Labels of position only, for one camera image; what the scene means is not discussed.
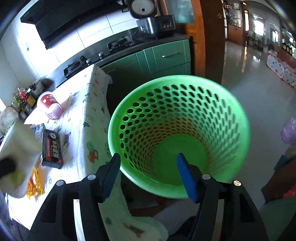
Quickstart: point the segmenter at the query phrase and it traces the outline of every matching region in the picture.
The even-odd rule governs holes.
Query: screw
[[[233,184],[237,187],[239,187],[242,183],[238,180],[233,181]]]
[[[95,174],[90,174],[90,175],[87,176],[87,179],[88,180],[96,179],[96,175]]]
[[[57,181],[57,186],[61,186],[61,185],[63,185],[64,184],[64,181],[63,180],[59,180],[59,181]]]
[[[202,178],[205,180],[209,180],[209,179],[211,179],[211,176],[209,174],[203,174]]]

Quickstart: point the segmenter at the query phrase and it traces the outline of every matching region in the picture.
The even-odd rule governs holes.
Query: countertop
[[[137,28],[133,28],[124,32],[121,32],[119,34],[115,34],[113,36],[110,36],[108,38],[105,38],[86,49],[82,50],[81,52],[77,53],[67,61],[65,61],[63,64],[61,64],[58,68],[56,68],[52,73],[50,73],[44,80],[42,80],[42,84],[44,85],[46,91],[53,91],[58,86],[60,86],[62,83],[67,81],[66,77],[64,76],[64,69],[68,67],[69,64],[72,64],[75,61],[78,61],[79,58],[83,55],[84,57],[91,58],[93,64],[96,64],[98,67],[103,67],[104,65],[107,65],[117,59],[120,59],[124,56],[130,55],[132,53],[139,52],[141,50],[144,50],[146,48],[150,48],[156,45],[165,44],[173,41],[179,41],[179,40],[185,40],[189,39],[190,37],[185,34],[174,34],[171,37],[165,37],[160,39],[148,39],[148,38],[142,38],[144,42],[139,42],[136,45],[133,45],[129,48],[126,48],[122,51],[119,51],[114,54],[110,54],[100,60],[97,56],[97,53],[104,51],[104,53],[109,52],[107,48],[107,43],[112,42],[114,40],[117,40],[121,38],[122,36],[129,35],[130,37],[133,36]]]

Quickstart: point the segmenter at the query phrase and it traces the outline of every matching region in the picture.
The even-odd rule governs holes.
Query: stove knob
[[[100,58],[104,57],[104,52],[103,51],[99,53],[99,57]]]

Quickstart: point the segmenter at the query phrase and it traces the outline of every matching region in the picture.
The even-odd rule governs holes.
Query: range hood
[[[39,0],[20,20],[35,24],[49,49],[79,26],[122,8],[117,0]]]

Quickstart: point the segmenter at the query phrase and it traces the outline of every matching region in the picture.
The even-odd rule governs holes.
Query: patterned tablecloth
[[[25,124],[42,124],[59,133],[64,165],[61,169],[38,167],[44,194],[30,200],[9,197],[12,218],[30,229],[33,221],[53,185],[60,179],[66,183],[82,180],[111,158],[107,132],[110,115],[106,93],[111,77],[97,66],[89,66],[60,87],[53,95],[62,105],[63,114],[50,120],[36,108]],[[168,238],[165,227],[153,218],[133,217],[128,211],[120,187],[119,173],[110,197],[99,204],[109,238],[113,240],[160,241]],[[74,201],[75,225],[78,240],[84,240],[79,200]]]

